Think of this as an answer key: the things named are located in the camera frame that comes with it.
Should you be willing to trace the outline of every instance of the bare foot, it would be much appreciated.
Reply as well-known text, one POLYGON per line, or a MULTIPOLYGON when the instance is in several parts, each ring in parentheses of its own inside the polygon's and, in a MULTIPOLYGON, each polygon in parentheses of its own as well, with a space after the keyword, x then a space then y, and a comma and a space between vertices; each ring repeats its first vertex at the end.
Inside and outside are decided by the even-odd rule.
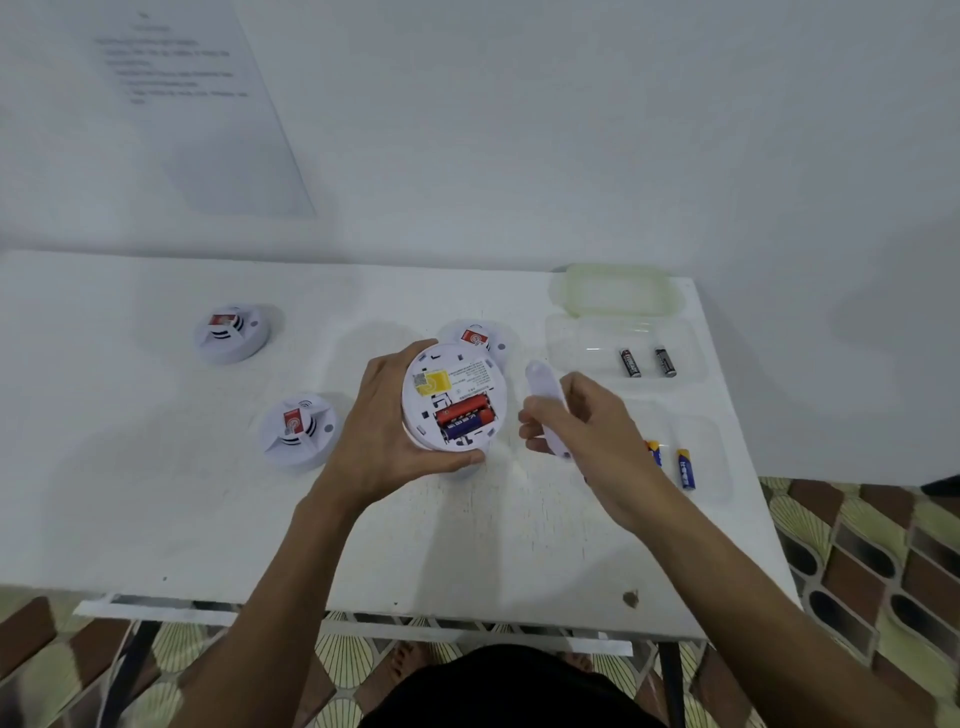
POLYGON ((568 665, 573 665, 581 672, 593 672, 593 661, 589 655, 581 655, 574 652, 561 652, 558 657, 568 665))
POLYGON ((394 685, 406 680, 414 672, 433 665, 433 656, 427 643, 396 643, 390 662, 390 672, 394 676, 394 685))

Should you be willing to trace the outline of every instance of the smoke detector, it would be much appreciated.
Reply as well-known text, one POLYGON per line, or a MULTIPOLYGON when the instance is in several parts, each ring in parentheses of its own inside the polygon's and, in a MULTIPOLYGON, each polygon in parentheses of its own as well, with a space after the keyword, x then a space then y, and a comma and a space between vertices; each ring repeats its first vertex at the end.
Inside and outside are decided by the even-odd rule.
POLYGON ((319 468, 339 435, 337 413, 320 395, 303 393, 284 400, 260 423, 260 446, 275 465, 297 472, 319 468))
POLYGON ((407 432, 425 449, 486 451, 507 415, 507 382, 482 342, 424 350, 407 369, 401 396, 407 432))
POLYGON ((270 337, 270 321, 255 305, 217 308, 193 329, 197 353, 211 364, 234 364, 257 353, 270 337))
POLYGON ((441 343, 464 343, 486 349, 496 365, 506 369, 507 358, 513 348, 506 332, 497 324, 471 319, 453 321, 440 329, 437 339, 441 343))

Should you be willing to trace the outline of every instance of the black battery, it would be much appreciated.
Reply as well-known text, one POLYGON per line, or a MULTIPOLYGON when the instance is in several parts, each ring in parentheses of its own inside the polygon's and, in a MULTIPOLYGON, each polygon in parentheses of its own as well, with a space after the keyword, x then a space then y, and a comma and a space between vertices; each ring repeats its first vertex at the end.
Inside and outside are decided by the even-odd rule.
POLYGON ((630 353, 629 349, 621 349, 620 358, 623 359, 623 366, 627 368, 628 376, 640 376, 640 368, 636 365, 634 355, 630 353))
POLYGON ((657 355, 657 361, 660 363, 660 369, 663 371, 663 375, 676 376, 677 370, 674 369, 673 362, 670 361, 670 354, 666 352, 666 349, 660 347, 655 349, 654 353, 657 355))

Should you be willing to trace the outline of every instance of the person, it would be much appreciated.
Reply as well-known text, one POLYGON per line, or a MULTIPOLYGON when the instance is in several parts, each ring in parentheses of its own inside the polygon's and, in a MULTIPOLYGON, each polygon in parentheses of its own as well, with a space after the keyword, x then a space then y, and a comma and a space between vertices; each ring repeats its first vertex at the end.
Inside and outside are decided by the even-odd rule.
MULTIPOLYGON (((402 380, 414 357, 435 343, 418 341, 368 364, 336 448, 296 506, 250 600, 187 691, 174 728, 291 726, 356 520, 411 480, 483 462, 479 450, 420 449, 404 432, 402 380)), ((556 400, 523 403, 526 447, 549 452, 543 427, 557 432, 607 513, 656 557, 768 726, 924 724, 673 486, 620 398, 577 373, 562 384, 569 411, 556 400)), ((362 725, 506 726, 536 718, 660 725, 576 659, 518 645, 481 647, 445 666, 427 666, 426 654, 409 644, 395 652, 398 685, 362 725)))

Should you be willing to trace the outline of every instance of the finger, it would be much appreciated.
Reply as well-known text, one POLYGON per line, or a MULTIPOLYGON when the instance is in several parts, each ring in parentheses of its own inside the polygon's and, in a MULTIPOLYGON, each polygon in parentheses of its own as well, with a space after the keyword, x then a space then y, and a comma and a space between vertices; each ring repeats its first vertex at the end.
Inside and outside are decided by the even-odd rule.
POLYGON ((407 373, 407 368, 420 352, 436 343, 436 339, 420 339, 386 357, 387 361, 383 365, 383 381, 378 385, 378 391, 389 399, 390 404, 387 406, 399 411, 400 392, 403 389, 403 376, 407 373))
POLYGON ((543 425, 540 423, 528 423, 520 426, 520 437, 529 440, 531 437, 541 437, 543 435, 543 425))
POLYGON ((413 458, 413 477, 423 477, 435 473, 455 473, 469 465, 479 465, 486 459, 487 456, 479 449, 464 452, 420 450, 413 458))
POLYGON ((580 448, 587 435, 587 425, 571 415, 559 400, 548 397, 528 397, 523 408, 544 427, 549 427, 564 441, 571 452, 580 448))
POLYGON ((417 358, 417 354, 427 347, 432 347, 436 343, 436 339, 420 339, 419 341, 415 341, 405 349, 393 354, 390 357, 390 364, 392 367, 400 369, 400 375, 402 376, 407 371, 410 363, 417 358))
POLYGON ((570 372, 562 376, 560 385, 564 388, 567 401, 570 400, 571 395, 582 397, 587 401, 594 400, 597 396, 604 394, 616 397, 609 389, 601 384, 597 384, 593 379, 581 372, 570 372))
POLYGON ((542 452, 545 455, 553 454, 553 450, 550 449, 550 446, 546 444, 546 440, 542 437, 527 440, 527 449, 531 449, 533 452, 542 452))
POLYGON ((383 365, 387 363, 387 358, 387 356, 378 356, 367 362, 367 369, 364 370, 363 378, 360 379, 361 389, 363 389, 367 384, 370 384, 373 379, 380 374, 380 370, 383 369, 383 365))

